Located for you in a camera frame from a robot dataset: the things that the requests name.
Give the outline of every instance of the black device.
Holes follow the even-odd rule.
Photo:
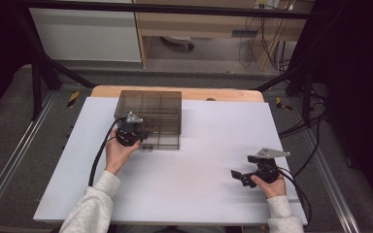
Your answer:
[[[231,170],[232,178],[240,180],[243,186],[256,187],[256,183],[251,180],[252,175],[260,177],[266,183],[273,183],[280,176],[280,171],[274,158],[256,158],[253,155],[248,155],[248,161],[256,164],[258,167],[256,172],[241,174]]]
[[[251,180],[252,175],[260,177],[266,183],[273,183],[280,176],[280,170],[275,163],[275,157],[290,156],[289,152],[263,148],[256,155],[248,155],[248,161],[256,164],[257,170],[253,173],[241,174],[231,170],[233,179],[241,181],[243,186],[256,187]]]
[[[143,120],[130,112],[118,118],[117,140],[125,147],[132,147],[138,140],[148,139],[149,132],[142,131]]]

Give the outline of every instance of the person's left hand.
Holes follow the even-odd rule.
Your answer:
[[[141,141],[137,141],[132,147],[125,147],[121,145],[117,139],[115,139],[116,134],[116,129],[111,131],[110,139],[114,139],[108,141],[107,145],[105,146],[107,153],[107,166],[105,170],[115,175],[128,161],[132,152],[137,150],[141,144]]]

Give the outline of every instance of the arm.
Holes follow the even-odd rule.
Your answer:
[[[273,183],[266,183],[257,176],[252,176],[251,179],[263,189],[267,197],[271,210],[271,218],[268,219],[271,233],[304,232],[301,219],[295,216],[290,208],[283,175],[280,174]]]
[[[111,132],[114,138],[117,130]],[[112,198],[118,190],[120,180],[117,173],[129,159],[140,142],[132,147],[124,147],[112,139],[106,144],[107,165],[94,187],[88,187],[85,196],[66,217],[60,232],[107,232],[114,203]]]

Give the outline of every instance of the black cable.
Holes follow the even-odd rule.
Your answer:
[[[326,107],[325,103],[318,102],[318,103],[315,103],[312,106],[312,108],[314,108],[314,106],[319,105],[319,104],[324,105]],[[325,115],[326,115],[326,110],[324,112],[322,112],[322,114],[320,114],[319,116],[311,118],[310,119],[311,125],[317,124],[317,121],[322,120],[325,117]],[[284,131],[278,133],[278,135],[280,136],[280,139],[283,139],[283,138],[286,138],[287,136],[290,136],[294,133],[298,133],[301,130],[304,130],[308,127],[309,127],[309,125],[304,122],[304,119],[301,119],[294,126],[292,126],[291,128],[289,128],[287,130],[284,130]]]
[[[305,161],[304,164],[301,166],[301,168],[293,175],[294,178],[296,178],[305,169],[305,167],[307,166],[307,164],[313,158],[313,156],[314,156],[314,154],[315,154],[315,152],[316,152],[316,150],[318,148],[318,144],[319,143],[320,143],[320,121],[318,121],[318,124],[317,124],[317,142],[316,142],[316,145],[314,146],[314,149],[311,152],[310,156],[308,156],[307,161]]]
[[[289,131],[288,133],[286,133],[284,135],[280,135],[280,139],[285,139],[286,137],[289,137],[291,135],[297,134],[297,133],[301,132],[302,130],[309,128],[310,126],[316,125],[316,124],[318,124],[318,122],[320,122],[324,118],[325,118],[325,115],[322,115],[322,116],[313,118],[313,120],[310,120],[309,124],[307,124],[307,123],[304,122],[298,128],[293,129],[293,130]]]
[[[92,169],[90,170],[90,176],[89,176],[89,183],[88,183],[89,186],[93,185],[93,178],[95,177],[96,167],[98,166],[99,158],[101,157],[102,151],[104,150],[107,142],[112,139],[111,138],[108,140],[108,137],[110,136],[112,129],[114,128],[114,126],[117,124],[118,121],[119,119],[116,119],[114,120],[114,123],[112,123],[110,129],[108,130],[107,135],[105,136],[104,142],[102,143],[101,148],[99,149],[99,152],[96,154],[95,159],[93,160]]]
[[[298,186],[298,184],[295,183],[295,181],[290,177],[288,176],[287,174],[283,173],[282,171],[280,171],[280,173],[286,177],[292,184],[293,186],[295,187],[295,190],[303,196],[303,199],[305,200],[305,202],[307,203],[307,206],[308,206],[308,216],[307,216],[307,221],[308,221],[308,224],[310,224],[311,220],[313,219],[313,207],[311,206],[311,203],[310,201],[308,200],[308,197],[307,195],[305,194],[305,192],[302,190],[302,188],[300,186]]]

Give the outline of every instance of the transparent box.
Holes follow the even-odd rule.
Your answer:
[[[180,91],[123,90],[115,118],[132,112],[143,119],[141,131],[149,132],[141,150],[178,150],[180,148],[182,93]]]

